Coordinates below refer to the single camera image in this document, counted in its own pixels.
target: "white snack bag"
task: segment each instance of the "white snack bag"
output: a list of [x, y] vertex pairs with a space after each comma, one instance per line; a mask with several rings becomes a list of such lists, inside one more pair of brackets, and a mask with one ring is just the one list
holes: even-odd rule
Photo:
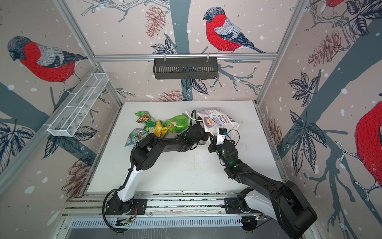
[[[199, 111], [197, 113], [203, 120], [204, 132], [210, 132], [218, 137], [217, 145], [223, 143], [224, 137], [219, 137], [219, 128], [226, 128], [227, 132], [230, 130], [237, 130], [239, 124], [231, 117], [225, 114], [221, 109], [209, 109]], [[229, 136], [234, 136], [235, 131], [232, 131]]]

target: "yellow snack bag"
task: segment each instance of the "yellow snack bag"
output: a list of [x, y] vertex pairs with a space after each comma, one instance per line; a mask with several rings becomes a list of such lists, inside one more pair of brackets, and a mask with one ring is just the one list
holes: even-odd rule
[[154, 133], [157, 137], [164, 137], [169, 129], [169, 127], [163, 127], [160, 120], [158, 120], [157, 124], [154, 127], [154, 130], [151, 133]]

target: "white wire basket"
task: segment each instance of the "white wire basket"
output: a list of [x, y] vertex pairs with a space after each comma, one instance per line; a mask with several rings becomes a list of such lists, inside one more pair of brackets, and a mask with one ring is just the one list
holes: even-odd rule
[[108, 82], [109, 78], [104, 73], [90, 74], [85, 84], [53, 121], [48, 132], [53, 136], [73, 137]]

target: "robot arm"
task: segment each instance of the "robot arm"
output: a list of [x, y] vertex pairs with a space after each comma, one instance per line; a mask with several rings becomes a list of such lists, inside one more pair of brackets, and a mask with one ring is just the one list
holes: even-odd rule
[[[130, 156], [131, 168], [124, 184], [120, 188], [110, 191], [104, 200], [102, 215], [109, 228], [117, 233], [126, 231], [126, 229], [113, 228], [107, 223], [104, 207], [107, 197], [112, 192], [115, 193], [108, 201], [107, 208], [109, 212], [114, 213], [108, 213], [108, 215], [127, 213], [132, 207], [135, 188], [142, 176], [142, 171], [152, 167], [161, 153], [193, 150], [194, 145], [197, 146], [200, 141], [207, 141], [209, 137], [211, 144], [208, 150], [210, 153], [217, 153], [219, 159], [224, 163], [224, 171], [228, 177], [250, 187], [238, 194], [238, 203], [242, 211], [260, 210], [275, 218], [291, 238], [300, 238], [317, 219], [317, 215], [296, 184], [291, 181], [286, 183], [275, 181], [256, 172], [238, 158], [233, 140], [227, 140], [223, 144], [217, 145], [217, 138], [205, 133], [199, 124], [190, 126], [173, 139], [159, 138], [149, 134], [133, 148]], [[256, 191], [263, 195], [263, 199], [253, 196]], [[266, 206], [269, 203], [272, 204], [273, 210]]]

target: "white table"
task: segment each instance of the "white table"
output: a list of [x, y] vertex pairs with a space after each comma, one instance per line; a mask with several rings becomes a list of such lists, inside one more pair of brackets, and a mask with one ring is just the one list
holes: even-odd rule
[[[104, 193], [123, 183], [133, 147], [124, 147], [127, 137], [134, 128], [144, 126], [136, 123], [136, 112], [149, 111], [155, 120], [164, 121], [184, 113], [185, 109], [217, 108], [240, 124], [240, 141], [236, 146], [239, 158], [265, 176], [281, 180], [252, 101], [126, 102], [87, 191]], [[237, 192], [247, 187], [228, 179], [216, 153], [209, 153], [207, 147], [208, 144], [198, 145], [195, 150], [183, 153], [162, 153], [144, 172], [136, 192]]]

